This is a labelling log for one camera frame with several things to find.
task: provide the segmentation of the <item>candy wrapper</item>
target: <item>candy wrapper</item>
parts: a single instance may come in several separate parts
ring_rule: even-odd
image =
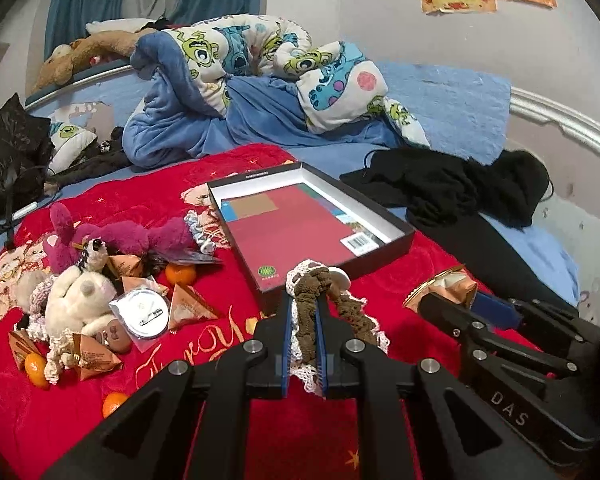
[[[218,319],[220,313],[210,306],[193,288],[176,284],[171,297],[169,330],[176,330],[189,323]]]
[[[153,278],[135,278],[133,276],[122,276],[122,286],[125,292],[134,290],[135,288],[144,287],[149,290],[154,290],[161,296],[166,296],[169,292],[169,287],[161,285]]]
[[[74,353],[81,381],[115,370],[122,364],[111,350],[82,334],[74,334]]]
[[[435,292],[449,301],[471,308],[478,292],[478,284],[469,278],[463,270],[464,266],[459,265],[436,274],[430,280],[420,284],[404,300],[402,306],[417,312],[420,300],[426,294]]]
[[[139,256],[133,254],[110,256],[107,265],[116,276],[132,276],[135,278],[142,276],[142,260]]]
[[[26,330],[9,332],[9,346],[18,370],[24,370],[24,359],[26,359],[27,355],[42,355],[40,350],[33,344],[33,341],[29,339]]]

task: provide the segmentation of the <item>plush dog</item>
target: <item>plush dog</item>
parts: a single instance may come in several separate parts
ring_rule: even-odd
[[[109,301],[116,297],[113,284],[99,272],[69,267],[51,287],[45,325],[50,338],[64,330],[94,336],[115,319]]]
[[[136,47],[136,41],[151,32],[155,30],[152,28],[138,32],[104,30],[88,38],[75,40],[71,45],[58,45],[49,59],[42,64],[32,91],[35,92],[53,83],[66,84],[73,74],[90,67],[92,57],[102,57],[107,54],[129,57]]]

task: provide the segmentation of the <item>plush toy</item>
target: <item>plush toy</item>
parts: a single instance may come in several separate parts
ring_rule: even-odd
[[[151,32],[155,30],[152,28],[138,32],[105,30],[88,38],[75,40],[71,45],[58,45],[40,68],[38,80],[32,91],[35,92],[52,83],[57,85],[67,83],[73,74],[89,68],[92,57],[103,57],[110,53],[129,57],[136,47],[136,41]]]
[[[59,274],[74,265],[81,250],[73,244],[83,245],[99,238],[108,248],[122,254],[143,256],[149,249],[170,252],[191,246],[192,238],[182,218],[171,218],[161,227],[147,229],[130,220],[114,222],[104,227],[81,223],[74,227],[71,213],[62,203],[55,203],[49,210],[56,234],[42,242],[52,272]]]
[[[69,267],[60,274],[46,300],[45,325],[49,337],[65,329],[94,336],[115,319],[109,301],[116,297],[113,284],[99,272]]]

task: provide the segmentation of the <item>green sticker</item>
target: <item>green sticker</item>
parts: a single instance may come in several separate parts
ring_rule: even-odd
[[[270,265],[262,266],[258,269],[258,274],[263,278],[269,278],[276,273],[276,268]]]

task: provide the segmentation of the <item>black plastic bag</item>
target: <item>black plastic bag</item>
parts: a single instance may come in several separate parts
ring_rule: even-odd
[[[11,214],[43,195],[54,150],[50,124],[27,114],[17,93],[0,109],[0,219],[7,224]]]

